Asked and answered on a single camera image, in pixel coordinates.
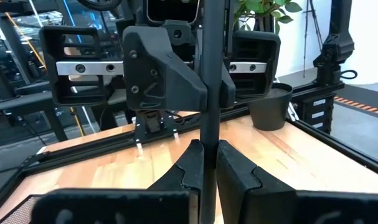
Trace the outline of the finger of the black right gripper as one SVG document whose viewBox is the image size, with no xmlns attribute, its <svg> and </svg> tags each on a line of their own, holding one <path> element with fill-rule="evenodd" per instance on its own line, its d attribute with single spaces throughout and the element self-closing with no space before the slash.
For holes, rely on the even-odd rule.
<svg viewBox="0 0 378 224">
<path fill-rule="evenodd" d="M 235 102 L 236 87 L 228 72 L 222 73 L 220 85 L 220 107 L 232 108 Z"/>
<path fill-rule="evenodd" d="M 123 69 L 131 110 L 200 111 L 207 88 L 172 50 L 163 27 L 129 26 L 123 31 Z"/>
</svg>

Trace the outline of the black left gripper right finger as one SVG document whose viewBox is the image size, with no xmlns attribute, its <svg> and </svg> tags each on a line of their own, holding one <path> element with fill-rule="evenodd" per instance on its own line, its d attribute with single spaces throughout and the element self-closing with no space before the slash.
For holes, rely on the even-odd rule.
<svg viewBox="0 0 378 224">
<path fill-rule="evenodd" d="M 378 194 L 296 190 L 225 140 L 216 166 L 225 224 L 378 224 Z"/>
</svg>

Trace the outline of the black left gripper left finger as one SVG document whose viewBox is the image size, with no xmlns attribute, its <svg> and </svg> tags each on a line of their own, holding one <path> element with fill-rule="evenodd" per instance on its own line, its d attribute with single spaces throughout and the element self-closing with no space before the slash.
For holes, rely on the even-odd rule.
<svg viewBox="0 0 378 224">
<path fill-rule="evenodd" d="M 199 224 L 204 147 L 194 139 L 147 189 L 58 189 L 39 199 L 31 224 Z"/>
</svg>

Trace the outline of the dark grey marker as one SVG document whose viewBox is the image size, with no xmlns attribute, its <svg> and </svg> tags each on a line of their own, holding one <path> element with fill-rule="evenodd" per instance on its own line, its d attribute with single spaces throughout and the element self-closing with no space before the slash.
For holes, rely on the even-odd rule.
<svg viewBox="0 0 378 224">
<path fill-rule="evenodd" d="M 202 81 L 207 87 L 207 109 L 201 112 L 200 140 L 204 147 L 204 182 L 200 224 L 214 224 L 216 204 L 216 156 L 219 144 L 220 86 L 224 57 L 225 1 L 204 0 Z"/>
</svg>

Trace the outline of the green leafy plant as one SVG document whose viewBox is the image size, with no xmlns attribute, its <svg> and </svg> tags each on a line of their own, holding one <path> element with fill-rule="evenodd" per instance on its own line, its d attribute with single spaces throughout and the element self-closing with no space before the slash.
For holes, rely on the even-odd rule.
<svg viewBox="0 0 378 224">
<path fill-rule="evenodd" d="M 234 25 L 239 29 L 250 30 L 248 20 L 258 22 L 260 31 L 266 32 L 263 20 L 274 20 L 273 33 L 280 33 L 280 24 L 288 24 L 293 19 L 287 14 L 301 12 L 302 7 L 292 0 L 236 0 L 234 7 Z"/>
</svg>

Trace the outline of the black plant pot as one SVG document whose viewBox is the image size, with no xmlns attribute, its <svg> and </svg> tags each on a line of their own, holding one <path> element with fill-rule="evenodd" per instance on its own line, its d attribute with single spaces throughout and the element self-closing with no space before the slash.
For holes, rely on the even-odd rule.
<svg viewBox="0 0 378 224">
<path fill-rule="evenodd" d="M 248 109 L 253 126 L 262 131 L 284 127 L 292 94 L 291 85 L 274 83 L 266 97 L 250 102 Z"/>
</svg>

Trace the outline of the black controller box stack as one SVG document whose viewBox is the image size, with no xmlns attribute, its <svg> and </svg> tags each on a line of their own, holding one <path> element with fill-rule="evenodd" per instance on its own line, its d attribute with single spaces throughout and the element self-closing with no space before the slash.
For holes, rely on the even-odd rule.
<svg viewBox="0 0 378 224">
<path fill-rule="evenodd" d="M 300 120 L 330 134 L 335 96 L 336 94 L 332 92 L 299 102 L 297 114 Z"/>
</svg>

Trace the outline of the grey desk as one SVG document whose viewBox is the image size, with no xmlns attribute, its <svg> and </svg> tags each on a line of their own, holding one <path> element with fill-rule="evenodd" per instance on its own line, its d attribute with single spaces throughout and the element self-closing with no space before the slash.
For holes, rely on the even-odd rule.
<svg viewBox="0 0 378 224">
<path fill-rule="evenodd" d="M 129 110 L 126 104 L 126 90 L 116 89 L 111 90 L 106 88 L 107 102 L 97 105 L 86 103 L 85 106 L 92 110 L 95 121 L 98 123 L 102 131 L 115 128 L 116 119 L 115 114 L 122 111 L 125 113 L 128 123 L 132 123 L 132 117 L 136 116 L 134 111 Z M 55 133 L 57 139 L 62 142 L 66 141 L 67 135 L 62 127 L 62 123 L 58 119 L 55 108 L 58 107 L 49 91 L 42 93 L 34 93 L 30 95 L 22 95 L 13 99 L 0 101 L 0 111 L 8 111 L 16 116 L 23 116 L 25 114 L 32 114 L 42 111 L 49 121 L 49 126 Z"/>
</svg>

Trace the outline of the black aluminium table frame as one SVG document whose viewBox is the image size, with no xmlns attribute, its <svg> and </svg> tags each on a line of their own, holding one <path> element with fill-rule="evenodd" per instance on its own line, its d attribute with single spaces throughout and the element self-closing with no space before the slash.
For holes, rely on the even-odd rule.
<svg viewBox="0 0 378 224">
<path fill-rule="evenodd" d="M 0 171 L 0 219 L 28 195 L 61 188 L 146 188 L 199 137 L 198 115 L 186 113 L 181 135 L 136 147 L 132 124 L 44 147 Z M 222 113 L 222 139 L 288 185 L 303 190 L 378 194 L 378 161 L 302 122 L 277 131 L 252 126 L 248 108 Z"/>
</svg>

